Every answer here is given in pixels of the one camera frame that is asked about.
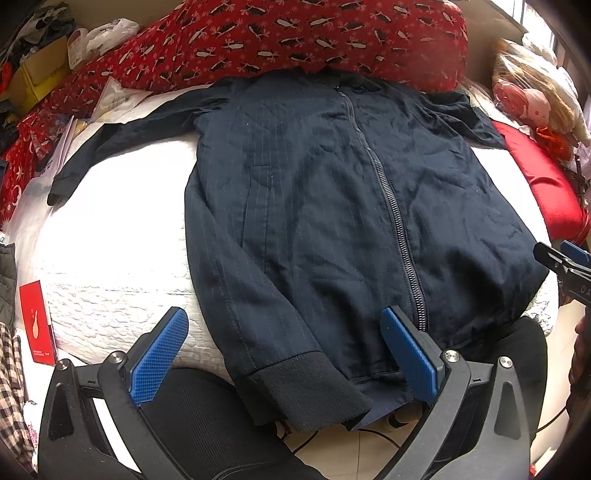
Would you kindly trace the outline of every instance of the white quilted blanket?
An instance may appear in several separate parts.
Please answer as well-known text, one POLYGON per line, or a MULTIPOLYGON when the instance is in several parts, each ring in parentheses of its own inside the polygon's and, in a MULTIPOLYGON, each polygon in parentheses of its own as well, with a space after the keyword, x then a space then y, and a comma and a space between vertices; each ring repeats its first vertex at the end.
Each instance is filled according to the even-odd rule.
MULTIPOLYGON (((148 98, 122 121, 141 118, 180 93, 148 98)), ((91 125, 77 137, 69 156, 97 128, 91 125)), ((228 378, 187 265, 183 197, 196 144, 195 135, 186 135, 111 157, 92 168, 72 198, 49 217, 34 261, 63 350, 100 362, 115 349, 127 350, 170 306, 178 306, 186 310, 190 329, 176 364, 228 378)), ((497 167, 493 180, 510 202, 518 203, 514 206, 534 235, 548 241, 540 210, 508 152, 479 156, 486 168, 497 167), (508 163, 514 166, 510 174, 498 169, 508 163)), ((549 333, 558 313, 555 278, 538 297, 532 316, 549 333)))

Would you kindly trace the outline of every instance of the navy blue jacket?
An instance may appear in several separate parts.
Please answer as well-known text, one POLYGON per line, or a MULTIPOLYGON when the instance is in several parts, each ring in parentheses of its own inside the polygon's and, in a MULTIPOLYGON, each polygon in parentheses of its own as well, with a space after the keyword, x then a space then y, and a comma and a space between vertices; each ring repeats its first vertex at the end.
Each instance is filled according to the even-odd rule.
POLYGON ((504 147, 464 94, 338 70, 225 79, 104 125, 49 204, 104 158, 188 131, 201 135, 185 191, 191 278, 258 424, 389 413, 412 393, 382 309, 399 305, 442 348, 460 347, 517 320, 546 275, 464 139, 504 147))

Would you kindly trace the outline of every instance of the red box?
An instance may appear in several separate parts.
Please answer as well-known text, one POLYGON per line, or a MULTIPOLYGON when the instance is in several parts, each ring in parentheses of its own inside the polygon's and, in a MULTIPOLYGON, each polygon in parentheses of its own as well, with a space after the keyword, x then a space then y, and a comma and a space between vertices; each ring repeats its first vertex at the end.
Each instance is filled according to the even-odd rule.
POLYGON ((33 361, 39 364, 56 364, 56 345, 48 321, 41 282, 28 283, 19 288, 22 319, 29 340, 33 361))

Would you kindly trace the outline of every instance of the zipper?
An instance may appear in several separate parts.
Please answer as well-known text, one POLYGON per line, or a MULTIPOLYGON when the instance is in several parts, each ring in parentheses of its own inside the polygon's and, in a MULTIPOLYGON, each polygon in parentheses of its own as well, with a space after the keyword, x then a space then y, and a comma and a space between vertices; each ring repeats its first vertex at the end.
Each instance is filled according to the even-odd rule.
POLYGON ((389 206, 390 221, 392 223, 392 226, 394 227, 394 231, 398 239, 398 246, 400 248, 400 253, 402 255, 402 264, 404 266, 404 271, 406 272, 408 282, 410 284, 415 308, 417 310, 418 328, 419 330, 425 332, 428 328, 425 299, 423 297, 421 287, 418 283, 417 272, 414 269, 413 261, 410 257, 410 251, 408 249, 408 242, 406 239, 406 235, 404 233, 404 224, 402 222, 400 208, 398 207, 398 201, 396 200, 394 191, 392 190, 392 187, 388 182, 388 178, 386 177, 386 173, 384 172, 384 166, 382 165, 381 160, 378 158, 376 152, 374 152, 372 148, 369 146, 365 134, 361 131, 359 125, 357 124, 357 120, 355 118, 355 110, 353 109, 353 102, 351 102, 351 99, 346 94, 341 92, 338 87, 336 88, 336 91, 345 100, 345 104, 347 106, 347 113, 349 115, 349 121, 351 122, 351 125, 353 125, 353 128, 356 130, 357 136, 359 137, 359 141, 369 154, 369 157, 371 158, 374 164, 375 172, 378 177, 379 184, 382 187, 382 193, 384 194, 384 199, 386 200, 386 203, 389 206))

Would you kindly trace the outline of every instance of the floor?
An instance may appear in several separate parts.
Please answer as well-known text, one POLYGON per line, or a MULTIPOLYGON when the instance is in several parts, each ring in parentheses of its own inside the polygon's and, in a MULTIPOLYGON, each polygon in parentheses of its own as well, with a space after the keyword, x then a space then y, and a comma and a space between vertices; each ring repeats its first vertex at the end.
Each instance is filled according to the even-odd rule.
MULTIPOLYGON (((573 356, 576 334, 574 326, 583 316, 584 307, 574 301, 560 308, 558 322, 547 338, 548 383, 540 424, 551 420, 566 402, 569 395, 568 372, 573 356)), ((549 448, 558 448, 568 417, 563 414, 550 427, 540 432, 532 446, 533 461, 549 448)), ((401 445, 415 424, 391 431, 384 421, 369 426, 401 445)), ((310 434, 292 433, 286 444, 293 450, 303 444, 310 434)), ((318 469, 329 480, 373 480, 396 452, 396 447, 382 437, 367 432, 348 432, 343 426, 321 430, 297 456, 306 464, 318 469)))

